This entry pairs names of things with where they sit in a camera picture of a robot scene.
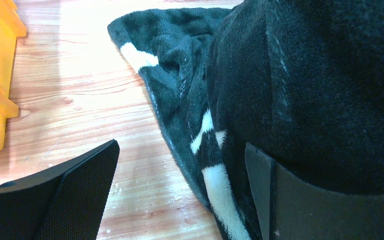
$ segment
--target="black and white cloth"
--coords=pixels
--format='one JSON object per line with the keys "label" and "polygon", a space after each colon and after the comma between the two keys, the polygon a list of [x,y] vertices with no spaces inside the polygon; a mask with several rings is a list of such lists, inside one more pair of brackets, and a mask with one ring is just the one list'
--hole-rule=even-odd
{"label": "black and white cloth", "polygon": [[246,142],[309,184],[384,194],[384,0],[149,9],[108,32],[223,239],[262,238]]}

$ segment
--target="white fabric marking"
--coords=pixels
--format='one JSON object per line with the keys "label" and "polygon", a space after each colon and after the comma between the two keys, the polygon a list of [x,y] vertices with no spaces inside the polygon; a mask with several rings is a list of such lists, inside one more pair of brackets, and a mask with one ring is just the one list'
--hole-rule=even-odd
{"label": "white fabric marking", "polygon": [[131,42],[124,44],[120,48],[120,52],[136,73],[143,67],[155,67],[158,65],[157,56],[145,51],[138,51]]}
{"label": "white fabric marking", "polygon": [[215,139],[217,139],[218,147],[221,149],[226,138],[226,130],[218,131],[215,133]]}
{"label": "white fabric marking", "polygon": [[251,240],[233,202],[228,172],[223,163],[202,170],[209,202],[231,240]]}
{"label": "white fabric marking", "polygon": [[213,119],[211,118],[211,112],[208,109],[204,113],[204,116],[202,116],[201,130],[199,130],[198,135],[190,144],[190,149],[194,155],[197,154],[198,150],[200,149],[201,141],[203,140],[203,134],[208,133],[212,129],[214,129]]}

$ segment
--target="wood grain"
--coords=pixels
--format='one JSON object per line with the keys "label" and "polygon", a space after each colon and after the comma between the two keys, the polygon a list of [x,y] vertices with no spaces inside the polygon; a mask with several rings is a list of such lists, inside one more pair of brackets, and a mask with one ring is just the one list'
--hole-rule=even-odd
{"label": "wood grain", "polygon": [[220,239],[158,128],[142,79],[107,25],[152,8],[232,8],[241,0],[15,0],[28,29],[19,39],[0,184],[116,139],[121,153],[99,240]]}

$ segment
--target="plush blanket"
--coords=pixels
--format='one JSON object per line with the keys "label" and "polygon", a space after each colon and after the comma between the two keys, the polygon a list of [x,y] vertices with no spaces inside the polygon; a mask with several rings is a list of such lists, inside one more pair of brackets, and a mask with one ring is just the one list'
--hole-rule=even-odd
{"label": "plush blanket", "polygon": [[384,0],[150,9],[108,32],[223,239],[262,238],[246,142],[310,184],[384,194]]}

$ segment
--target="wooden surface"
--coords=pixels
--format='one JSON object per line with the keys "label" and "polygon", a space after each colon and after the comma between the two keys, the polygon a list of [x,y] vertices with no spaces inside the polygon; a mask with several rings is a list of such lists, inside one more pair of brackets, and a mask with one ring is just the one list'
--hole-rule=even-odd
{"label": "wooden surface", "polygon": [[77,157],[111,139],[121,153],[99,240],[220,239],[166,146],[144,83],[107,25],[136,10],[232,8],[241,0],[15,0],[19,39],[0,184]]}

